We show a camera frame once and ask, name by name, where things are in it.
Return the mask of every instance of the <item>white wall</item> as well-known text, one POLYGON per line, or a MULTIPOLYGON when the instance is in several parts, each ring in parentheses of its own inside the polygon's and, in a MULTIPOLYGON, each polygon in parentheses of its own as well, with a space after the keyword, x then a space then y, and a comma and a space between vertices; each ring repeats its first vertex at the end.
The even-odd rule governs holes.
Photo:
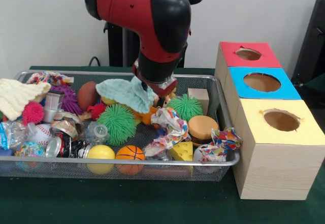
MULTIPOLYGON (((203 0, 192 7, 186 67, 214 68, 219 41, 269 42, 291 76, 315 0, 203 0)), ((84 0, 0 0, 0 77, 31 65, 108 62, 103 21, 84 0)))

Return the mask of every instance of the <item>red box top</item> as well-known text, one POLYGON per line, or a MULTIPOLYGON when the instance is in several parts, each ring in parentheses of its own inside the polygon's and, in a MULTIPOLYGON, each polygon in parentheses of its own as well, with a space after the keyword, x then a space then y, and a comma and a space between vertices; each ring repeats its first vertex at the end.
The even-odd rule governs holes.
POLYGON ((228 67, 281 68, 268 43, 220 42, 228 67))

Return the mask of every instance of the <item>multicolored paper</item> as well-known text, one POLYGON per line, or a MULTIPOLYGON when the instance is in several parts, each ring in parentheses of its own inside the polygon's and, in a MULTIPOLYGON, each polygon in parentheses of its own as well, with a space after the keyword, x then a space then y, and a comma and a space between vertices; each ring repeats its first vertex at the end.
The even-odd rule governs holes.
POLYGON ((26 83, 38 84, 40 82, 50 83, 51 85, 71 86, 74 83, 74 78, 62 75, 60 73, 44 71, 32 74, 26 83))
POLYGON ((235 133, 235 129, 230 127, 224 131, 211 130, 212 141, 215 145, 223 149, 235 150, 242 143, 242 139, 235 133))
POLYGON ((242 142, 233 127, 224 131, 212 129, 211 137, 213 142, 200 148, 202 162, 225 162, 228 150, 239 148, 242 142))
POLYGON ((158 124, 166 129, 165 136, 159 136, 144 149, 146 157, 160 154, 166 149, 171 149, 175 144, 183 140, 189 141, 187 122, 180 119, 177 113, 171 108, 159 108, 151 116, 151 124, 158 124))

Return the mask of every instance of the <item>knitted cloth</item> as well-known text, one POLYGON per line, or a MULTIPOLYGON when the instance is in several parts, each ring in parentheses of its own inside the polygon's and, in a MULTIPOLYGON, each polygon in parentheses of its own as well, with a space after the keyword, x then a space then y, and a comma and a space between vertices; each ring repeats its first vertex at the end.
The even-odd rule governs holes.
POLYGON ((40 102, 50 90, 49 83, 23 84, 17 80, 0 79, 0 111, 11 121, 21 116, 29 101, 40 102))
POLYGON ((133 77, 131 82, 124 79, 108 79, 97 84, 96 90, 100 96, 115 100, 143 114, 150 111, 156 96, 150 87, 145 91, 137 77, 133 77))

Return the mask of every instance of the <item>plastic bottle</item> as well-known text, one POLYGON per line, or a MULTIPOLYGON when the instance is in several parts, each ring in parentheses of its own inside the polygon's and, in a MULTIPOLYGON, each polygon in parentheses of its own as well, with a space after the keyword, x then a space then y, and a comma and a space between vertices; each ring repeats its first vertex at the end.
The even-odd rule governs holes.
POLYGON ((105 144, 110 138, 107 127, 92 121, 86 130, 86 141, 92 146, 105 144))
POLYGON ((24 126, 17 121, 6 121, 0 123, 0 147, 3 149, 16 148, 27 141, 28 137, 35 134, 35 124, 29 123, 24 126))

